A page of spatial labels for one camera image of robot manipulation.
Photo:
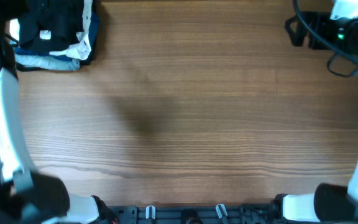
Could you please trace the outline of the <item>black t-shirt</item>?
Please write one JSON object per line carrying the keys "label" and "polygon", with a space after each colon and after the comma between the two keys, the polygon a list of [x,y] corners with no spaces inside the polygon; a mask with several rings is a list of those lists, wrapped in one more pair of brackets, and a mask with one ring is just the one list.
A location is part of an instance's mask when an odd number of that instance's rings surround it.
{"label": "black t-shirt", "polygon": [[63,51],[83,32],[82,0],[28,0],[18,17],[19,46],[33,52]]}

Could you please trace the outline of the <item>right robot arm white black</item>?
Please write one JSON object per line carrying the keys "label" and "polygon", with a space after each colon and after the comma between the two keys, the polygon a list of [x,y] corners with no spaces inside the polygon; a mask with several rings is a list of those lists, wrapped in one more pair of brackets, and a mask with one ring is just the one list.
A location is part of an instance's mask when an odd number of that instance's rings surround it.
{"label": "right robot arm white black", "polygon": [[[293,2],[295,16],[285,22],[285,29],[294,46],[301,46],[306,35],[311,37],[310,48],[328,49],[333,56],[330,68],[338,56],[356,65],[346,74],[358,75],[358,1],[335,1],[332,11],[301,11]],[[271,206],[271,216],[288,222],[358,223],[358,150],[355,167],[346,186],[319,184],[309,194],[278,195]]]}

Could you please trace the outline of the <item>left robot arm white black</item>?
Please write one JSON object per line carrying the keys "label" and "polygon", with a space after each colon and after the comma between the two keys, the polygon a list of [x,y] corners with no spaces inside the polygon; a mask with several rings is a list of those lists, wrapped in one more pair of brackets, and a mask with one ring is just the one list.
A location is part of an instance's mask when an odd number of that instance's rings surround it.
{"label": "left robot arm white black", "polygon": [[0,223],[117,223],[97,196],[70,194],[58,178],[39,172],[24,139],[14,49],[6,22],[28,10],[25,1],[0,1]]}

